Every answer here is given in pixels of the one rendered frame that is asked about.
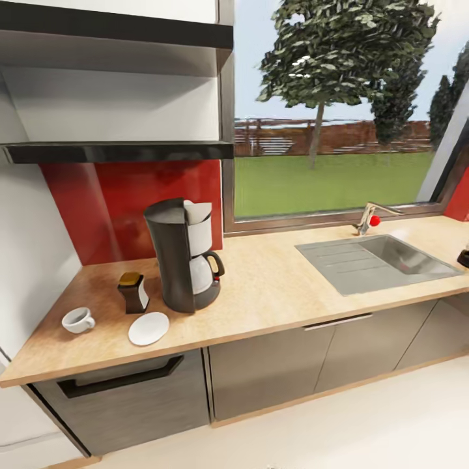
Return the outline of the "saucer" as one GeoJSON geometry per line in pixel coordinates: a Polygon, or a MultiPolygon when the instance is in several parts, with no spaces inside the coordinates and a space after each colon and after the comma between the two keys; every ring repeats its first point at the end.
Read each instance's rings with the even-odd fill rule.
{"type": "Polygon", "coordinates": [[[169,327],[169,319],[160,312],[143,314],[128,330],[128,338],[136,345],[149,345],[160,339],[169,327]]]}

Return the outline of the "paper coffee filter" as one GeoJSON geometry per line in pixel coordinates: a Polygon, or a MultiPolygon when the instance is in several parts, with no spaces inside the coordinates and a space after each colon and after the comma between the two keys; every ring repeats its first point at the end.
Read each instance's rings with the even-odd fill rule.
{"type": "Polygon", "coordinates": [[[197,225],[212,210],[212,203],[193,204],[189,200],[184,200],[184,214],[186,215],[187,226],[197,225]]]}

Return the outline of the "bottle of coffee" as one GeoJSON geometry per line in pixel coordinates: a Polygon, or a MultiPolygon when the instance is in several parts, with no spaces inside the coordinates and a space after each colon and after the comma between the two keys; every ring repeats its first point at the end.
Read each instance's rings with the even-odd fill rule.
{"type": "Polygon", "coordinates": [[[143,276],[139,272],[124,273],[117,287],[126,302],[126,315],[145,314],[149,297],[143,288],[143,276]]]}

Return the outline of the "coffee cup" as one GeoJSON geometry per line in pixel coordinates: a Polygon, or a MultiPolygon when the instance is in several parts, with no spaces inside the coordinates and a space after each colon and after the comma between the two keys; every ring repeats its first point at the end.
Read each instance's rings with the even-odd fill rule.
{"type": "Polygon", "coordinates": [[[62,319],[63,328],[72,333],[81,333],[86,329],[93,328],[94,321],[88,308],[76,308],[68,312],[62,319]]]}

